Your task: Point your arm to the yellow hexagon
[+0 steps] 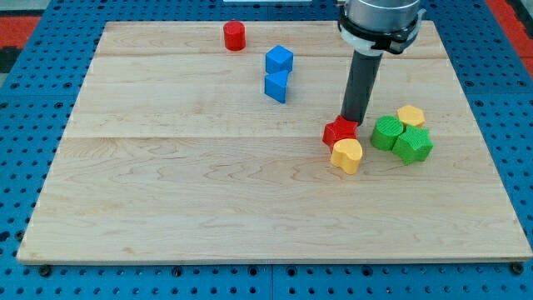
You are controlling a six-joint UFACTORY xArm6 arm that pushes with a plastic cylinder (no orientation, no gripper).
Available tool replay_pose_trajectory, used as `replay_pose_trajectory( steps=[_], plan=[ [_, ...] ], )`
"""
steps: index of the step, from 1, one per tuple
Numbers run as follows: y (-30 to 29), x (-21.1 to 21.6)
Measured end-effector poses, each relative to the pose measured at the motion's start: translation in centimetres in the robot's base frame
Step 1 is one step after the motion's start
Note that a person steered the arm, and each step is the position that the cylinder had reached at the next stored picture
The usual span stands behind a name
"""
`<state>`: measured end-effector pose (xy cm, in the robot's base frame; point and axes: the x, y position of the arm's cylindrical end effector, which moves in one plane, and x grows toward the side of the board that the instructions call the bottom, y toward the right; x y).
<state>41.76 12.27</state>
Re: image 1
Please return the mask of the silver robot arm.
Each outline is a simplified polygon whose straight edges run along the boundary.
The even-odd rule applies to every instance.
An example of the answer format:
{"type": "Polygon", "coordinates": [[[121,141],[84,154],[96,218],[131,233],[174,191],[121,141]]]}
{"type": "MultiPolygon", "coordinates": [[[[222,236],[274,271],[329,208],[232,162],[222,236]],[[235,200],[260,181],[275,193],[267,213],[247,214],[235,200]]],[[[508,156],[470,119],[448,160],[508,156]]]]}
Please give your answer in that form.
{"type": "Polygon", "coordinates": [[[401,54],[416,40],[426,10],[420,0],[346,0],[341,38],[365,56],[401,54]]]}

